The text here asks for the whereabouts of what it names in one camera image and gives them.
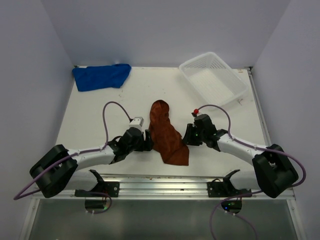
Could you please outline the brown orange towel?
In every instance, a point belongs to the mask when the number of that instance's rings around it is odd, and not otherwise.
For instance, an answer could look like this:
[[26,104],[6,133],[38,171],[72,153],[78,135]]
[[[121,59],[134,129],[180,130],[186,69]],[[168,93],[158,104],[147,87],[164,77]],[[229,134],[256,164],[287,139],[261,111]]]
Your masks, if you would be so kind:
[[170,107],[164,100],[155,101],[149,112],[149,131],[153,149],[160,153],[164,164],[189,165],[189,148],[182,141],[181,134],[171,124]]

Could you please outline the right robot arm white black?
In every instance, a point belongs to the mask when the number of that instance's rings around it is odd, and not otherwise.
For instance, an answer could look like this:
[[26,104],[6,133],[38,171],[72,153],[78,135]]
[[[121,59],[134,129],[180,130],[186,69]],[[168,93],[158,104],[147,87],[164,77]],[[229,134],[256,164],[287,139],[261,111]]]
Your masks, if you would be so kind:
[[258,190],[276,198],[299,178],[279,145],[254,146],[250,142],[236,140],[230,137],[227,130],[216,129],[207,114],[194,116],[194,122],[187,124],[182,141],[189,146],[205,144],[208,148],[230,154],[253,167],[250,171],[233,170],[222,180],[209,182],[210,197],[233,197]]

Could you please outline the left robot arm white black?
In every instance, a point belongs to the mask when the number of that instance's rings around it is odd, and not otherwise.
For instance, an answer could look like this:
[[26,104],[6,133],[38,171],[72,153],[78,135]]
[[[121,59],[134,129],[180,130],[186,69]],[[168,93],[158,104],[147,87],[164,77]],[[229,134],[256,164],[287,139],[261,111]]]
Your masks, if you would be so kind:
[[132,152],[151,151],[154,142],[149,130],[131,127],[106,146],[83,150],[54,146],[29,171],[45,198],[52,198],[64,190],[81,190],[92,196],[103,193],[102,177],[94,169],[123,161]]

